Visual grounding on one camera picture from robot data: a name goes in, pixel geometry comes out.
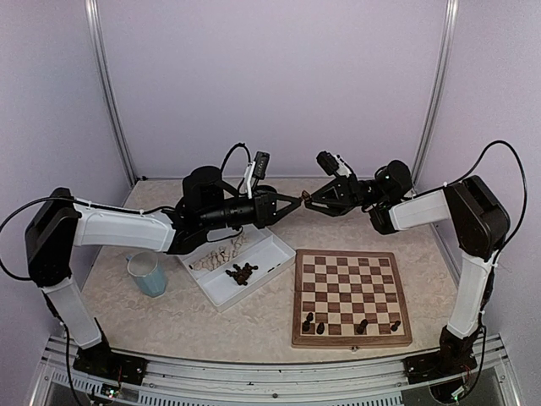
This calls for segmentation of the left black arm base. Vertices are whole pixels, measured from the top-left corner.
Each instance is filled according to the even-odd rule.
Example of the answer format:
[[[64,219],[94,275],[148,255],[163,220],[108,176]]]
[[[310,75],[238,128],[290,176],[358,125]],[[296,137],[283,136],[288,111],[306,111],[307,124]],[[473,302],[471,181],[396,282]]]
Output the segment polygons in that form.
[[[96,324],[101,334],[101,341],[87,349],[79,348],[73,368],[76,371],[117,383],[141,386],[148,360],[113,351],[99,322]]]

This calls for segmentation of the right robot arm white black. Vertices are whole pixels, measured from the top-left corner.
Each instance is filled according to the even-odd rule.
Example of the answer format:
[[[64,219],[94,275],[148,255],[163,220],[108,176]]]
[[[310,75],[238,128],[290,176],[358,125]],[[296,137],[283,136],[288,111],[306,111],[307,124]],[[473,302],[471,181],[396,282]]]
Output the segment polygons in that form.
[[[413,197],[409,167],[393,160],[371,180],[360,180],[338,155],[322,151],[316,158],[333,179],[302,199],[306,208],[340,217],[358,208],[382,235],[450,220],[462,252],[462,271],[451,317],[440,334],[433,369],[448,376],[465,361],[481,328],[481,312],[493,283],[491,272],[511,221],[503,205],[477,175]]]

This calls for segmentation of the dark piece corner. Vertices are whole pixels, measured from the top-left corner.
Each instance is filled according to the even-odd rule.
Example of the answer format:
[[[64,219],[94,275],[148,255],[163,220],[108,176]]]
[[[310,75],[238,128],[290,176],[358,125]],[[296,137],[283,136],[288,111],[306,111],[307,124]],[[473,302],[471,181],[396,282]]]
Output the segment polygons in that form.
[[[391,331],[392,331],[392,332],[397,332],[399,326],[401,325],[401,323],[402,323],[401,321],[395,321],[395,322],[391,325]]]

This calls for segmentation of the wooden chess board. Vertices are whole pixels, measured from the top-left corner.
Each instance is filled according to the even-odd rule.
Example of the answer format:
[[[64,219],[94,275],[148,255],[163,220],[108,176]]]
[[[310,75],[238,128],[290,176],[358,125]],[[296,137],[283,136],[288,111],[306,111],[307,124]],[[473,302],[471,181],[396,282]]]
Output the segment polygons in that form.
[[[308,332],[302,323],[312,312]],[[366,319],[364,334],[357,334]],[[397,332],[391,325],[401,321]],[[316,333],[320,322],[325,332]],[[294,348],[400,348],[413,343],[396,257],[391,252],[298,250],[292,317]]]

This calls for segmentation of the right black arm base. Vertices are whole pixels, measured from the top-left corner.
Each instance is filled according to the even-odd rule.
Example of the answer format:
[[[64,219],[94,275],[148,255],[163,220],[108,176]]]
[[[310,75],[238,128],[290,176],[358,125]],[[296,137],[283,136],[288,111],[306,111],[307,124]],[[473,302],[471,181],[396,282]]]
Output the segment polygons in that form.
[[[483,330],[484,326],[481,325],[470,336],[459,338],[444,326],[437,350],[408,356],[403,360],[408,383],[432,381],[474,370],[478,363],[473,354],[473,345]]]

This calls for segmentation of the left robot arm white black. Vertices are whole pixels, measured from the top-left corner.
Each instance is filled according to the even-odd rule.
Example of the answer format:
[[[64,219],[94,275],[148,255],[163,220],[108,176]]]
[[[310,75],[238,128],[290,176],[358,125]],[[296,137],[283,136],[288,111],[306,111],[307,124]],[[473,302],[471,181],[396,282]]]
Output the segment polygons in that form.
[[[25,230],[29,277],[71,338],[86,350],[86,364],[100,376],[109,376],[118,368],[118,358],[103,345],[105,335],[72,278],[73,247],[120,246],[186,255],[207,243],[212,230],[238,230],[249,224],[265,228],[300,205],[300,198],[280,194],[270,186],[241,193],[214,166],[199,167],[183,180],[183,195],[173,208],[136,211],[101,206],[76,199],[67,188],[57,188]]]

